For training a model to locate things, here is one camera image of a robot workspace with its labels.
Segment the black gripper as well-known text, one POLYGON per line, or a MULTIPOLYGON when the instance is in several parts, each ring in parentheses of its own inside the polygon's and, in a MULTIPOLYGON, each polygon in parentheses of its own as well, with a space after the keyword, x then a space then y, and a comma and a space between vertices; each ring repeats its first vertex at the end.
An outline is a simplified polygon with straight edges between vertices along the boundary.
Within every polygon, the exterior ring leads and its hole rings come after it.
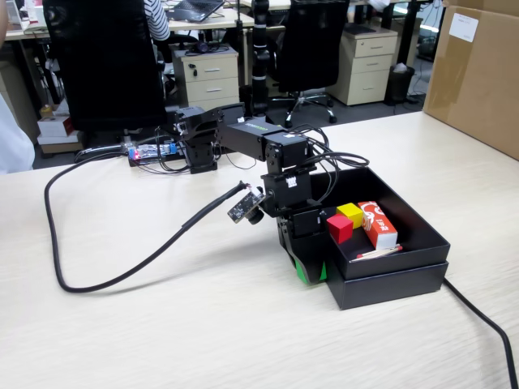
POLYGON ((299 278, 308 285, 321 281, 324 261, 320 247, 324 238, 324 217, 324 209, 312 208, 286 213, 277 218, 281 247, 299 269, 299 278))

